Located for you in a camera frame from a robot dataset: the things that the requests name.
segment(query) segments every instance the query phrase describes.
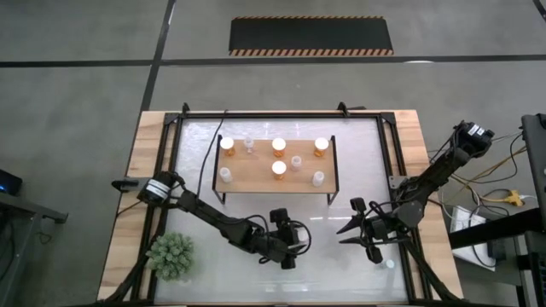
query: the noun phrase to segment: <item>gray floor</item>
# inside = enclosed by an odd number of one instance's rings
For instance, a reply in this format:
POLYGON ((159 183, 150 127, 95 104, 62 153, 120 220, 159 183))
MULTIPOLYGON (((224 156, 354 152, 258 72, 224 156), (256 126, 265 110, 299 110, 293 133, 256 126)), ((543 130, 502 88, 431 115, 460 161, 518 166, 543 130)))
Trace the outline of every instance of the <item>gray floor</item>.
MULTIPOLYGON (((149 59, 166 1, 128 3, 1 1, 0 61, 149 59)), ((179 0, 164 57, 226 56, 229 19, 240 14, 382 14, 396 55, 546 53, 546 23, 531 0, 179 0)), ((18 306, 95 299, 119 198, 109 182, 125 171, 147 77, 146 67, 0 69, 0 168, 26 179, 31 200, 70 212, 63 226, 44 223, 55 238, 46 246, 36 239, 18 306)), ((434 149, 461 119, 500 136, 517 131, 521 115, 546 113, 545 79, 546 62, 538 61, 163 67, 151 109, 178 110, 183 102, 208 110, 331 109, 339 101, 414 108, 434 149)), ((498 143, 460 174, 494 164, 508 145, 498 143)), ((517 160, 517 177, 477 189, 533 194, 525 155, 517 160)), ((450 183, 445 195, 456 188, 450 183)), ((471 203, 467 195, 453 202, 471 203)), ((475 267, 457 264, 467 298, 515 304, 512 287, 476 280, 475 267)))

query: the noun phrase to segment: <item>succulent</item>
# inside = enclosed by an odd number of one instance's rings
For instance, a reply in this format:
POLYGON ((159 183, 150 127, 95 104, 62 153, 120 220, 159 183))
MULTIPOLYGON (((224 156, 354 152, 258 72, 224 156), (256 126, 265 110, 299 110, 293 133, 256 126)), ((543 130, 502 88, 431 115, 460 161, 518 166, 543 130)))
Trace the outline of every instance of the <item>succulent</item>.
POLYGON ((157 238, 149 251, 147 266, 164 281, 180 279, 194 264, 194 242, 179 233, 168 233, 157 238))

